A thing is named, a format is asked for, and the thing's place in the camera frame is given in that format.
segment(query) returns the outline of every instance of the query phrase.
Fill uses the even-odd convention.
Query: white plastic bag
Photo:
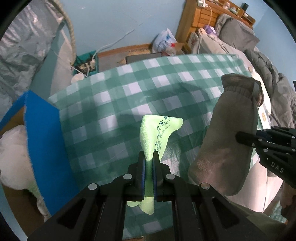
[[[18,125],[3,134],[0,139],[0,181],[15,190],[28,189],[37,198],[37,207],[45,222],[50,218],[50,213],[35,180],[27,139],[24,125]]]
[[[172,43],[176,43],[172,32],[167,28],[167,30],[162,31],[154,40],[152,45],[152,53],[157,53],[165,51],[167,47]]]

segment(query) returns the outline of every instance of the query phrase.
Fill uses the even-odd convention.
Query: wooden headboard
[[[227,1],[227,2],[230,3],[231,7],[238,8],[232,2],[230,1]],[[210,26],[214,27],[218,16],[223,13],[226,13],[229,16],[243,22],[249,28],[253,29],[252,27],[253,23],[249,23],[241,19],[241,17],[230,12],[229,10],[224,9],[222,7],[223,3],[219,2],[219,5],[212,3],[210,1],[206,1],[206,3],[208,4],[208,6],[212,8],[212,17],[210,17],[211,10],[209,7],[200,8],[197,6],[197,0],[186,0],[186,4],[184,7],[184,10],[180,19],[180,23],[177,29],[176,37],[175,37],[178,42],[185,43],[191,32],[195,32],[198,28],[202,28],[203,26],[209,24],[209,20],[210,20]]]

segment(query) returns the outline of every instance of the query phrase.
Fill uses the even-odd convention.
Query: stuffed animal
[[[37,198],[37,207],[45,222],[50,218],[50,214],[35,180],[27,138],[24,125],[18,125],[3,134],[0,139],[0,180],[9,188],[29,190]]]

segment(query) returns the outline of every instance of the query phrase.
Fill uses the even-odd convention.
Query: gray blanket
[[[295,128],[296,93],[288,79],[277,71],[276,67],[263,53],[246,50],[245,55],[261,76],[269,95],[271,125]]]
[[[220,31],[219,39],[240,51],[253,50],[259,43],[259,39],[251,32],[251,29],[243,26],[234,18],[226,21]]]

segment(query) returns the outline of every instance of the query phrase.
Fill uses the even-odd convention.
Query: green checkered cloth
[[[139,61],[78,81],[49,98],[59,110],[71,168],[80,189],[103,185],[138,161],[143,115],[183,118],[161,162],[188,181],[194,161],[223,92],[221,76],[251,76],[233,55],[181,55]],[[155,203],[153,215],[127,207],[123,239],[173,225],[171,204]]]

